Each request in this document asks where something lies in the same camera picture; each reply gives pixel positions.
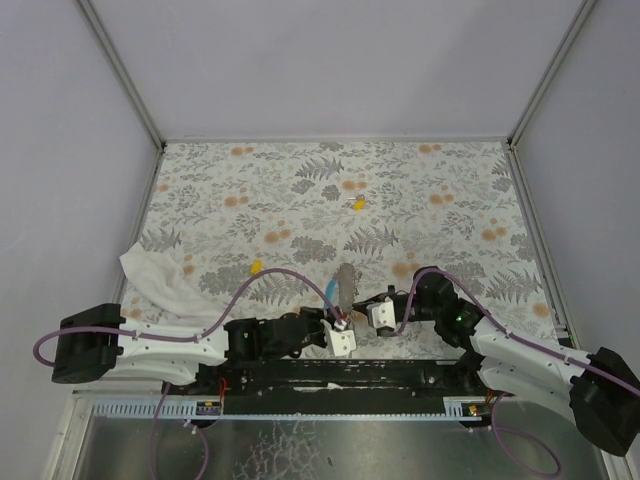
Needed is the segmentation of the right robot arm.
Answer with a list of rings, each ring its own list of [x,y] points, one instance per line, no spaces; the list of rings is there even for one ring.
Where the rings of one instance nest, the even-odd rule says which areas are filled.
[[[409,291],[389,288],[355,308],[387,336],[433,322],[445,343],[476,363],[487,388],[561,415],[611,455],[625,456],[639,433],[639,379],[618,353],[589,353],[511,328],[448,272],[422,267]]]

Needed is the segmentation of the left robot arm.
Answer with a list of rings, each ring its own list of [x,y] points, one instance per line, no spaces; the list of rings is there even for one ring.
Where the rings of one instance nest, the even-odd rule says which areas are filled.
[[[76,385],[114,377],[189,385],[201,366],[253,366],[294,358],[311,345],[327,347],[331,330],[325,312],[314,308],[277,319],[231,320],[209,333],[125,318],[119,305],[103,304],[61,321],[52,381]]]

